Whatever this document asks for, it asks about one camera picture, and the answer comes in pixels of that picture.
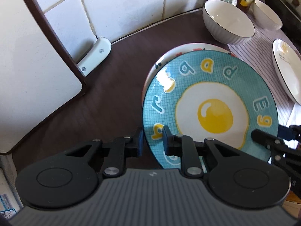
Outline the teal fried egg plate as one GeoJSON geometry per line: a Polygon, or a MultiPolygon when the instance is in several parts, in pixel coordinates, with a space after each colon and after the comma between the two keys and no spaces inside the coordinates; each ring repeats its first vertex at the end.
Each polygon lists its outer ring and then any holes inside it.
{"type": "Polygon", "coordinates": [[[240,59],[215,50],[196,50],[167,62],[151,80],[143,100],[143,127],[163,168],[180,158],[164,152],[162,129],[202,142],[217,139],[263,161],[270,151],[252,141],[260,129],[277,136],[274,97],[263,78],[240,59]]]}

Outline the white sun print plate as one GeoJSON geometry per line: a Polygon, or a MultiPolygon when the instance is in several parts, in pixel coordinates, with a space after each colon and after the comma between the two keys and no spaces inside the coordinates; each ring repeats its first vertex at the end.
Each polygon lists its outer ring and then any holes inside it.
{"type": "Polygon", "coordinates": [[[293,48],[281,39],[272,43],[272,61],[279,81],[295,103],[300,105],[300,57],[293,48]]]}

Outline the pink rabbit carrot plate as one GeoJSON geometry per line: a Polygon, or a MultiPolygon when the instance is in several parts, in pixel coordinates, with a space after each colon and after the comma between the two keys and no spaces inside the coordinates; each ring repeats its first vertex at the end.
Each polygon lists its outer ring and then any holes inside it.
{"type": "Polygon", "coordinates": [[[166,52],[164,55],[162,55],[157,61],[156,63],[152,66],[150,72],[148,73],[144,86],[143,86],[143,90],[142,90],[142,103],[144,102],[144,98],[145,98],[145,94],[146,91],[150,85],[150,83],[152,82],[153,78],[156,76],[156,74],[158,73],[158,71],[165,66],[169,61],[171,61],[172,59],[188,53],[188,52],[193,52],[193,51],[198,51],[198,50],[215,50],[218,52],[222,52],[222,53],[226,53],[229,55],[232,55],[233,57],[237,56],[233,53],[230,52],[230,50],[225,50],[224,48],[212,45],[212,44],[208,44],[208,43],[187,43],[187,44],[183,44],[180,45],[178,47],[175,47],[171,50],[169,50],[168,52],[166,52]]]}

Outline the striped purple table cloth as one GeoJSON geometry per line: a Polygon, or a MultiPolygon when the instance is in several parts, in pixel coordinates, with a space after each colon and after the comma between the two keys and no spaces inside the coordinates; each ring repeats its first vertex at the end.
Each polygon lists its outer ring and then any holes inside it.
{"type": "Polygon", "coordinates": [[[296,104],[284,91],[275,72],[272,61],[272,43],[275,39],[281,39],[294,47],[288,37],[281,31],[265,30],[257,25],[252,14],[248,17],[253,22],[256,33],[246,43],[229,45],[233,54],[250,65],[267,83],[274,97],[279,124],[290,126],[300,125],[300,105],[296,104]]]}

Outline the white cutting board stand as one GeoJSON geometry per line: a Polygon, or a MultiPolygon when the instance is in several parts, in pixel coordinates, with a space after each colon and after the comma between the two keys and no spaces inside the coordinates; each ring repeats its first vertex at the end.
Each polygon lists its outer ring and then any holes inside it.
{"type": "Polygon", "coordinates": [[[111,52],[111,42],[105,37],[99,37],[86,56],[78,63],[78,68],[84,76],[89,75],[111,52]]]}

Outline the white cutting board brown rim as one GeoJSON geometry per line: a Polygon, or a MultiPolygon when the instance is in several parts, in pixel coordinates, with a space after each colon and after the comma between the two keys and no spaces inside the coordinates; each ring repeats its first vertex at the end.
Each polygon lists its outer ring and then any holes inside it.
{"type": "Polygon", "coordinates": [[[82,90],[24,0],[1,0],[1,153],[82,90]]]}

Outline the black wok on stove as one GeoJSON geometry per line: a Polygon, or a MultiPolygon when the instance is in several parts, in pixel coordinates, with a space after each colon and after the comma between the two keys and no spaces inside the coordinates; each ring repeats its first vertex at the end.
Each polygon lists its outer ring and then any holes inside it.
{"type": "Polygon", "coordinates": [[[286,0],[265,0],[265,3],[275,11],[281,19],[281,30],[292,41],[300,53],[300,15],[286,0]]]}

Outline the small white ribbed bowl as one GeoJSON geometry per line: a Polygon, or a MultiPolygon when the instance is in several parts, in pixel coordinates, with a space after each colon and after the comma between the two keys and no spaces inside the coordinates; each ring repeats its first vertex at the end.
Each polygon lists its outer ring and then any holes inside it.
{"type": "Polygon", "coordinates": [[[265,30],[277,31],[283,26],[275,11],[260,0],[254,1],[252,11],[257,24],[265,30]]]}

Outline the white rice cooker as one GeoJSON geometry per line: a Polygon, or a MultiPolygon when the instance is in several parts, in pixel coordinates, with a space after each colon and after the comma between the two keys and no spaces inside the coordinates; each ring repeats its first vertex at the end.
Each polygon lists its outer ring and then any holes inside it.
{"type": "Polygon", "coordinates": [[[9,185],[3,169],[0,177],[0,212],[1,216],[9,220],[14,217],[23,207],[18,196],[9,185]]]}

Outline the large white ribbed bowl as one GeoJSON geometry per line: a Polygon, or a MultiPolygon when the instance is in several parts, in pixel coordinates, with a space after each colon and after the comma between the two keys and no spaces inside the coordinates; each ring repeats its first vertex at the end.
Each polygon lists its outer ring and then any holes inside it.
{"type": "Polygon", "coordinates": [[[204,3],[203,21],[210,34],[224,44],[245,43],[256,32],[254,24],[244,12],[221,0],[204,3]]]}

